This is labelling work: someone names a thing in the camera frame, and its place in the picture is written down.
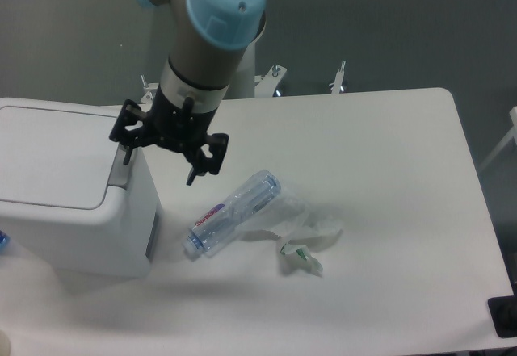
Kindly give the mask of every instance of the white table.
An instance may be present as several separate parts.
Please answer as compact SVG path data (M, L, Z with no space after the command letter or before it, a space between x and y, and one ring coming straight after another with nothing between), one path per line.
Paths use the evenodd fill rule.
M451 95L440 89L224 101L219 176L145 150L165 216L146 279L0 257L12 355L403 355L516 346L488 298L511 293ZM340 215L322 278L286 274L274 241L190 262L187 226L260 169Z

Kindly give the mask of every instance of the white box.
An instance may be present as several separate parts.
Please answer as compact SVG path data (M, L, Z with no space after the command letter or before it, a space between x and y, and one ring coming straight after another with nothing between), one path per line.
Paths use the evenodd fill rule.
M143 276L160 201L145 161L108 139L109 108L0 99L0 226L52 266Z

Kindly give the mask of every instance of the transparent bottle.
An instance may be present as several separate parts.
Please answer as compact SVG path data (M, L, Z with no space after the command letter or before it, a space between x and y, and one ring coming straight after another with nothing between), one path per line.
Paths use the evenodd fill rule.
M254 174L225 201L217 204L190 228L183 247L191 258L218 251L235 235L235 228L266 207L281 190L278 179L261 170Z

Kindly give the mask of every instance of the bottle label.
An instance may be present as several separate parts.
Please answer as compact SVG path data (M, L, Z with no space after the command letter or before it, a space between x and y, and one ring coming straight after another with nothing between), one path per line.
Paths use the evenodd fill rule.
M217 204L214 208L212 208L210 211L207 212L207 214L200 220L195 222L195 226L201 225L208 219L210 219L212 216L214 216L216 213L218 213L225 205L224 204Z

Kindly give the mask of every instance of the white plastic wrapper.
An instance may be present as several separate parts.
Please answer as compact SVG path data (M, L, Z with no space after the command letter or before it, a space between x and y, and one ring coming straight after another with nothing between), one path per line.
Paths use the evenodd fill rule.
M281 194L236 229L272 232L280 241L279 255L288 258L291 266L320 274L323 266L310 249L322 249L335 241L343 230L343 222L332 215L319 215L282 183Z

